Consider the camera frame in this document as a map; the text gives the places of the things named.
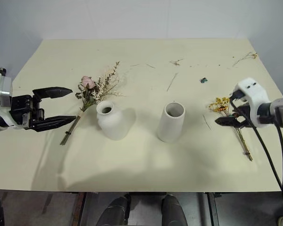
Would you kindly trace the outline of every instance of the table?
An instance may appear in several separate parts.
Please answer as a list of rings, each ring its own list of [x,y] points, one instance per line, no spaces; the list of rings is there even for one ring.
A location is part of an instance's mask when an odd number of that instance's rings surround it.
[[[235,84],[252,77],[273,101],[282,97],[255,50],[236,39],[181,40],[44,40],[13,82],[13,95],[61,86],[77,91],[84,75],[97,78],[115,61],[121,81],[110,97],[132,122],[121,141],[106,138],[97,126],[95,106],[89,108],[67,145],[60,146],[70,125],[35,132],[0,132],[0,189],[33,191],[278,191],[265,153],[251,129],[243,135],[254,161],[243,154],[233,129],[218,126],[207,106],[225,97]],[[179,61],[178,66],[170,61]],[[171,80],[177,73],[171,87]],[[200,83],[206,77],[208,82]],[[183,133],[168,144],[156,136],[166,103],[186,107]],[[45,117],[76,115],[74,94],[44,99]],[[279,176],[282,158],[274,126],[259,129]]]

